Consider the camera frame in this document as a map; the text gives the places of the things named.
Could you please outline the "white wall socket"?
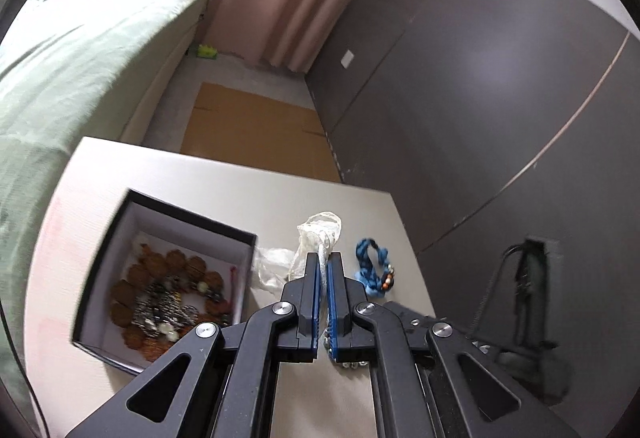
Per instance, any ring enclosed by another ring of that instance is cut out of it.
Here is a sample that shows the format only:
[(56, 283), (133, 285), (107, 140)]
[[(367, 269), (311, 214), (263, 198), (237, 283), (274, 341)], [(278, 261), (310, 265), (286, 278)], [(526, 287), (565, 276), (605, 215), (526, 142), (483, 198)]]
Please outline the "white wall socket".
[(345, 54), (343, 55), (343, 57), (341, 58), (341, 65), (343, 68), (349, 68), (350, 63), (352, 63), (352, 61), (355, 58), (355, 54), (352, 53), (352, 51), (347, 50), (345, 52)]

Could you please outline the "flattened brown cardboard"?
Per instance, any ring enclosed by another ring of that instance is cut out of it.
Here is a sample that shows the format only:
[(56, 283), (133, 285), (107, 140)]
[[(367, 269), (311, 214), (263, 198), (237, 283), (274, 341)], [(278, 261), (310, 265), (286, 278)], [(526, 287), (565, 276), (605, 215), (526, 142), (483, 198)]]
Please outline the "flattened brown cardboard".
[(312, 109), (203, 83), (180, 152), (213, 161), (340, 182)]

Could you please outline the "white organza pouch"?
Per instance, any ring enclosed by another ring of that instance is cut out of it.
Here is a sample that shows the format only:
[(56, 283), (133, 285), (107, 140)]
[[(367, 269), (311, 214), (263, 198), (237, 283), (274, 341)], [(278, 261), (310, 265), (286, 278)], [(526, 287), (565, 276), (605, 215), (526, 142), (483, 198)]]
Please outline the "white organza pouch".
[(280, 295), (286, 284), (305, 274), (308, 254), (320, 259), (321, 291), (326, 291), (326, 264), (340, 239), (342, 219), (332, 211), (322, 211), (299, 224), (296, 250), (257, 247), (252, 265), (252, 286)]

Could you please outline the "yellow green toy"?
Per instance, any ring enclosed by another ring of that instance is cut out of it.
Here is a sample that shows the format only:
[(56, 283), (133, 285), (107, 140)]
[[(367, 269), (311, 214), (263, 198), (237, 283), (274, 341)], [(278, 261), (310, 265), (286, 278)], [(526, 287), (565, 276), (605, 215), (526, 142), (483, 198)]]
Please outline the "yellow green toy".
[(212, 46), (207, 46), (207, 44), (199, 44), (198, 49), (196, 49), (196, 56), (204, 58), (204, 60), (216, 60), (217, 55), (218, 51)]

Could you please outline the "green blanket bed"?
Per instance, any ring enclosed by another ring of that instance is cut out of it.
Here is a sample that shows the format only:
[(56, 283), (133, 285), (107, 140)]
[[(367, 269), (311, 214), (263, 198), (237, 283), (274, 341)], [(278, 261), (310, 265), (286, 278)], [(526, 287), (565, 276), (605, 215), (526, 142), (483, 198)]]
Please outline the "green blanket bed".
[(44, 214), (80, 140), (140, 143), (208, 0), (44, 0), (1, 42), (1, 301), (23, 339)]

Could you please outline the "black jewelry box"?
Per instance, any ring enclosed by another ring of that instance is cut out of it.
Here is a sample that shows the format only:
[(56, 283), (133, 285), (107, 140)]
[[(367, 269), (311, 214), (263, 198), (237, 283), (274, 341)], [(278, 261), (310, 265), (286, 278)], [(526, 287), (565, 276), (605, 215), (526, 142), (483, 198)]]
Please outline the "black jewelry box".
[(128, 192), (90, 268), (73, 345), (138, 375), (196, 325), (240, 323), (256, 241)]

